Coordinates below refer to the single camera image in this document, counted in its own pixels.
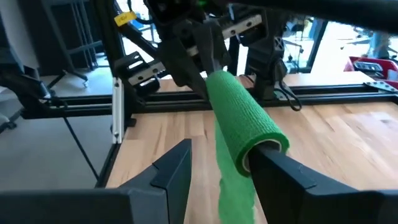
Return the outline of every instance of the black cable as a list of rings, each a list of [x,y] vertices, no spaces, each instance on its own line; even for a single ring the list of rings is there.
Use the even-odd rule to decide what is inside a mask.
[[[250,75],[244,75],[246,78],[248,78],[248,80],[254,84],[254,80],[250,77]]]
[[[249,76],[249,75],[244,75],[251,83],[254,83],[254,80]],[[301,101],[297,98],[297,96],[295,96],[293,93],[289,92],[286,90],[286,88],[283,86],[282,84],[282,80],[279,81],[279,88],[280,89],[275,89],[274,91],[278,91],[280,93],[282,93],[286,100],[289,102],[290,108],[294,111],[300,111],[303,108],[303,105],[301,104]],[[292,97],[296,102],[298,107],[295,107],[293,105],[293,102],[290,100],[290,97]]]
[[[131,0],[127,0],[127,5],[129,6],[130,12],[132,12]],[[145,19],[141,19],[141,18],[138,18],[138,17],[136,18],[136,21],[141,23],[141,24],[144,24],[144,25],[151,25],[151,24],[154,23],[154,21],[152,19],[145,20]]]
[[[53,102],[53,100],[57,101],[57,102],[61,102],[61,104],[63,104],[63,106],[64,106],[64,109],[68,108],[67,102],[61,100],[60,98],[58,98],[56,96],[52,96],[52,98],[49,100],[49,102]],[[86,153],[85,149],[83,148],[83,146],[81,145],[79,139],[77,138],[77,135],[76,135],[75,131],[73,130],[72,126],[70,125],[68,118],[66,116],[63,116],[62,118],[63,118],[65,124],[67,124],[67,127],[68,127],[68,130],[69,130],[70,134],[72,135],[73,139],[75,140],[80,152],[83,154],[83,157],[85,158],[88,166],[90,167],[92,173],[94,174],[95,179],[98,180],[99,176],[97,174],[97,171],[95,170],[93,164],[90,161],[90,158],[88,158],[88,156],[87,156],[87,153]]]
[[[66,117],[63,117],[63,120],[64,120],[65,124],[67,124],[68,129],[69,129],[69,131],[70,131],[70,134],[72,134],[72,137],[73,137],[73,139],[75,140],[77,146],[79,147],[80,152],[83,154],[83,157],[85,158],[85,160],[86,160],[88,166],[90,167],[91,171],[93,172],[93,174],[94,174],[94,176],[95,176],[95,179],[98,180],[98,179],[99,179],[99,176],[98,176],[98,174],[97,174],[97,171],[95,171],[94,166],[92,165],[90,159],[88,158],[88,156],[87,156],[87,154],[86,154],[86,151],[84,150],[83,146],[80,144],[80,141],[79,141],[79,139],[77,138],[77,135],[76,135],[76,133],[74,132],[72,126],[70,125],[68,119],[67,119]]]

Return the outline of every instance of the yellow tag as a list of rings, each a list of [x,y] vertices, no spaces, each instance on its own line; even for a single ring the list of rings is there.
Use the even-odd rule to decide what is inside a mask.
[[[124,12],[114,18],[116,24],[120,27],[125,25],[126,23],[137,19],[137,16],[134,12]]]

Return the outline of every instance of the black metal frame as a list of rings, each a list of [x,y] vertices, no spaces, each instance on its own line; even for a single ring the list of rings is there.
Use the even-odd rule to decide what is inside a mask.
[[[75,20],[75,25],[76,25],[77,32],[78,32],[78,35],[79,35],[80,42],[81,42],[82,46],[83,47],[89,47],[89,50],[90,50],[90,47],[92,49],[93,46],[90,46],[89,44],[92,44],[92,43],[90,42],[89,44],[87,44],[86,42],[84,42],[84,40],[86,40],[86,35],[85,35],[86,30],[85,30],[85,28],[89,29],[90,25],[89,25],[89,22],[88,22],[88,19],[87,19],[87,15],[86,15],[86,11],[85,11],[85,8],[84,8],[84,5],[83,5],[83,1],[80,1],[80,3],[81,3],[81,7],[82,7],[82,8],[80,8],[80,10],[82,10],[83,18],[80,17],[80,13],[78,12],[79,9],[77,8],[77,4],[75,2],[71,2],[73,18]],[[63,40],[62,34],[61,34],[61,32],[60,32],[60,30],[59,30],[59,28],[57,26],[56,19],[54,18],[54,15],[52,13],[51,5],[48,2],[43,2],[43,7],[44,7],[44,11],[46,13],[46,16],[49,18],[49,22],[50,22],[50,25],[51,25],[51,27],[52,27],[52,29],[54,31],[55,37],[57,38],[58,43],[60,44],[61,50],[62,50],[62,52],[63,52],[63,54],[64,54],[64,56],[65,56],[65,58],[67,60],[67,68],[65,68],[63,73],[60,74],[53,82],[54,83],[59,82],[66,74],[69,73],[71,75],[74,75],[74,76],[84,80],[85,81],[85,85],[86,85],[86,83],[88,81],[88,78],[85,75],[82,75],[82,74],[80,74],[80,73],[75,71],[75,67],[73,66],[73,63],[72,63],[72,58],[70,57],[70,54],[74,54],[77,49],[71,49],[72,52],[69,52],[69,50],[66,47],[65,41]],[[82,48],[81,50],[84,50],[83,53],[84,53],[84,56],[85,56],[85,60],[86,60],[87,66],[91,70],[93,70],[94,69],[93,68],[93,59],[91,58],[90,53],[88,55],[86,54],[86,48]]]
[[[68,107],[62,110],[48,110],[46,112],[22,110],[21,116],[24,119],[44,119],[112,115],[111,95],[70,96],[59,97],[58,99],[68,105]]]
[[[382,93],[367,85],[292,86],[290,89],[304,106],[374,102],[393,102],[398,105],[397,94]],[[193,91],[161,92],[148,96],[146,100],[147,106],[136,110],[135,113],[211,110],[209,102]],[[290,106],[288,101],[281,100],[260,100],[258,103],[265,108]],[[96,187],[106,186],[118,156],[119,147],[120,145],[117,144],[110,150]]]
[[[268,223],[397,223],[398,191],[354,189],[278,149],[269,141],[248,153],[251,178]]]
[[[192,141],[184,139],[117,188],[0,192],[0,204],[7,205],[0,218],[3,223],[183,223],[191,169]]]
[[[120,38],[119,29],[113,21],[113,0],[91,0],[95,13],[101,24],[101,33],[103,37],[103,45],[108,56],[109,64],[113,76],[114,62],[125,56],[123,49],[123,42]],[[315,56],[319,49],[322,37],[325,33],[328,21],[320,20],[321,24],[315,31],[314,45],[310,58],[308,59],[308,68],[312,67]],[[135,30],[127,30],[127,32],[137,32]],[[145,42],[142,39],[139,42],[133,41],[139,47]],[[238,47],[232,41],[232,48],[229,52],[233,53],[233,64],[228,69],[231,73],[236,74],[236,65],[238,62]],[[369,102],[386,102],[391,101],[398,104],[398,96],[393,93],[378,93],[376,89],[365,85],[330,85],[330,86],[293,86],[290,87],[292,92],[298,96],[298,99],[303,105],[324,105],[324,104],[340,104],[340,103],[369,103]],[[133,113],[164,113],[164,112],[178,112],[178,111],[200,111],[211,110],[209,102],[201,99],[199,95],[192,91],[183,92],[165,92],[156,93],[145,98],[147,104],[143,108],[135,108],[132,97],[128,92],[125,92],[125,114],[133,111]],[[263,107],[289,106],[288,101],[269,100],[259,101]],[[113,164],[116,160],[119,151],[119,144],[115,144],[108,153],[105,165],[99,175],[99,180],[96,187],[105,187],[109,179]]]

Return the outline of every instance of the black rod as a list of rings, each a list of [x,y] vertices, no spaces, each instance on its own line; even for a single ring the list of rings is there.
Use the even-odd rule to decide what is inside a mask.
[[[238,75],[238,61],[239,61],[239,40],[237,37],[229,38],[229,55],[231,56],[231,63],[228,65],[228,71],[232,75]]]
[[[62,53],[64,54],[64,56],[65,56],[65,58],[67,60],[67,63],[68,63],[67,70],[74,71],[75,70],[75,66],[73,65],[72,59],[71,59],[70,55],[68,54],[67,45],[66,45],[65,40],[64,40],[64,38],[63,38],[63,36],[61,34],[61,31],[60,31],[60,29],[59,29],[59,27],[57,25],[57,20],[55,19],[55,16],[52,13],[51,7],[50,7],[50,5],[48,3],[43,4],[43,7],[44,7],[44,11],[45,11],[47,17],[49,18],[50,25],[51,25],[51,28],[54,31],[55,37],[57,38],[58,43],[60,44]]]
[[[307,61],[307,67],[310,67],[311,70],[315,62],[315,58],[317,57],[319,46],[321,46],[323,35],[325,35],[326,27],[328,26],[328,21],[325,21],[323,19],[315,19],[313,22],[313,26],[317,27],[315,28],[314,41],[310,56],[308,57]]]
[[[103,104],[112,103],[112,95],[68,96],[68,97],[58,97],[58,99],[62,102],[65,102],[68,106],[103,105]]]
[[[90,22],[88,21],[86,6],[85,6],[85,3],[83,2],[83,0],[80,0],[80,11],[82,13],[83,25],[85,27],[84,32],[86,32],[86,34],[88,36],[88,44],[92,44],[94,42],[93,35],[91,34],[91,26],[90,26]],[[95,48],[93,48],[93,47],[90,48],[89,53],[95,57],[95,55],[96,55]]]
[[[99,173],[99,178],[97,183],[95,184],[95,188],[103,188],[106,187],[108,183],[109,176],[111,175],[112,168],[116,158],[118,156],[120,149],[120,144],[112,144],[112,147],[109,149],[108,155],[106,156],[104,166]]]
[[[87,153],[86,153],[85,149],[83,148],[83,146],[81,145],[79,139],[77,138],[77,135],[76,135],[75,131],[73,130],[73,128],[70,125],[70,123],[69,123],[67,118],[64,117],[63,120],[64,120],[65,124],[68,126],[70,134],[72,135],[73,139],[75,140],[80,152],[83,154],[83,157],[85,158],[85,160],[86,160],[88,166],[90,167],[91,171],[93,172],[93,174],[95,176],[95,179],[98,181],[97,171],[95,171],[95,168],[94,168],[93,164],[91,163],[90,158],[87,156]]]
[[[339,94],[339,93],[377,93],[376,88],[357,85],[325,85],[325,86],[290,86],[295,95],[316,95],[316,94]],[[159,101],[185,101],[202,99],[194,91],[170,91],[160,92],[144,98],[146,102]]]
[[[330,105],[345,103],[374,103],[394,102],[396,95],[392,93],[357,93],[349,95],[327,95],[327,96],[298,96],[303,105]],[[288,101],[263,100],[259,105],[267,107],[290,106]],[[205,100],[190,100],[176,102],[147,102],[143,108],[137,108],[134,113],[171,113],[180,111],[212,110],[209,102]]]
[[[115,1],[91,0],[94,14],[98,21],[98,27],[103,42],[103,47],[109,61],[109,67],[113,76],[114,62],[124,57],[123,42],[119,36],[118,28],[113,20],[115,14]]]
[[[122,10],[118,4],[117,1],[114,2],[114,9],[112,12],[109,12],[112,14],[112,18],[117,16],[119,13],[121,13]],[[152,58],[157,58],[157,51],[156,47],[152,45],[151,41],[148,41],[142,36],[142,32],[135,28],[133,24],[127,23],[121,27],[117,27],[118,31],[125,36],[127,39],[129,39],[131,42],[135,43],[139,48],[141,48],[143,51],[145,51],[147,54],[149,54]]]
[[[75,53],[81,52],[82,50],[95,48],[95,47],[98,47],[100,45],[102,45],[102,41],[99,40],[99,41],[93,42],[93,43],[88,44],[88,45],[82,45],[80,47],[77,47],[77,48],[74,48],[74,49],[70,49],[70,50],[68,50],[68,53],[69,54],[75,54]]]
[[[77,21],[79,23],[81,36],[83,37],[83,45],[88,45],[90,43],[88,43],[87,34],[85,32],[85,27],[83,25],[83,21],[82,21],[81,15],[80,15],[81,12],[79,10],[79,7],[78,7],[77,3],[72,3],[72,5],[73,5],[73,7],[75,7],[76,18],[77,18]],[[93,66],[93,62],[94,61],[93,61],[93,57],[91,55],[90,50],[85,50],[84,53],[87,54],[87,58],[89,60],[88,67],[90,68],[91,71],[94,70],[94,66]]]
[[[28,111],[23,110],[21,116],[24,119],[44,119],[44,118],[71,118],[71,117],[83,117],[83,116],[103,116],[112,115],[112,107],[109,105],[104,106],[79,106],[73,108],[61,109],[50,109],[46,112],[41,111]]]
[[[73,20],[75,21],[75,27],[76,27],[76,30],[77,30],[77,36],[79,37],[80,46],[85,46],[85,43],[84,43],[84,41],[83,41],[83,36],[82,36],[82,34],[81,34],[81,30],[80,30],[80,27],[79,27],[79,23],[78,23],[78,21],[77,21],[77,20],[78,20],[78,18],[77,18],[77,13],[79,13],[79,12],[76,11],[75,4],[74,4],[74,3],[71,3],[71,4],[70,4],[70,7],[71,7],[71,9],[72,9]],[[88,63],[88,59],[87,59],[86,50],[84,50],[83,56],[84,56],[84,58],[85,58],[87,67],[89,67],[89,63]]]

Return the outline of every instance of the metal bracket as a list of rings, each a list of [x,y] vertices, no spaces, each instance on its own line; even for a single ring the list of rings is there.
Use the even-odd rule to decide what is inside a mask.
[[[271,62],[271,66],[256,73],[254,94],[262,100],[273,100],[275,95],[280,100],[287,100],[284,96],[285,89],[289,92],[291,91],[284,85],[283,81],[281,81],[286,76],[287,68],[281,58],[277,56],[273,56],[273,58],[276,60]]]
[[[177,86],[189,86],[203,99],[207,99],[206,83],[191,56],[187,53],[180,39],[174,38],[161,42],[158,47],[159,58],[173,76]]]
[[[398,93],[398,90],[396,88],[384,81],[365,82],[363,84],[366,86],[374,87],[381,92]]]
[[[208,21],[193,31],[200,61],[209,75],[222,70],[231,62],[231,57],[224,44],[223,31],[216,21]]]
[[[139,52],[133,52],[114,63],[116,75],[122,79],[124,83],[133,80],[135,92],[139,97],[157,92],[160,88],[159,79],[155,74],[161,72],[160,69],[153,68],[152,63],[146,63]],[[150,72],[150,75],[143,76],[141,71]]]
[[[121,144],[124,137],[124,91],[120,78],[113,78],[112,143]]]

